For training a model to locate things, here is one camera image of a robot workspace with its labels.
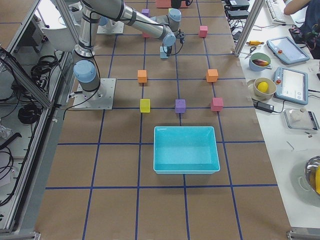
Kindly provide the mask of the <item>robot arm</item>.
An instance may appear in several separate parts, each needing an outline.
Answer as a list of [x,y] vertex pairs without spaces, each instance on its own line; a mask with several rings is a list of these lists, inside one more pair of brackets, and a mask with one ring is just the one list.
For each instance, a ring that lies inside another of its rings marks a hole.
[[193,0],[171,0],[170,6],[174,9],[180,9],[183,7],[189,7],[193,3]]
[[73,73],[82,88],[85,101],[100,99],[105,94],[94,52],[101,17],[122,22],[160,40],[167,48],[168,56],[177,40],[184,43],[185,34],[180,30],[182,14],[179,9],[173,8],[167,15],[147,17],[122,0],[84,0],[82,4],[80,34],[72,54]]

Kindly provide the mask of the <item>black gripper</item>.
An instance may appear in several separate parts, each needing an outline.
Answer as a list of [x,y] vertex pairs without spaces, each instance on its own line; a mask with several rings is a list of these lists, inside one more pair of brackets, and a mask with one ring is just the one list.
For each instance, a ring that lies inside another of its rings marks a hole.
[[167,52],[167,56],[170,56],[172,54],[172,46],[166,46],[166,52]]

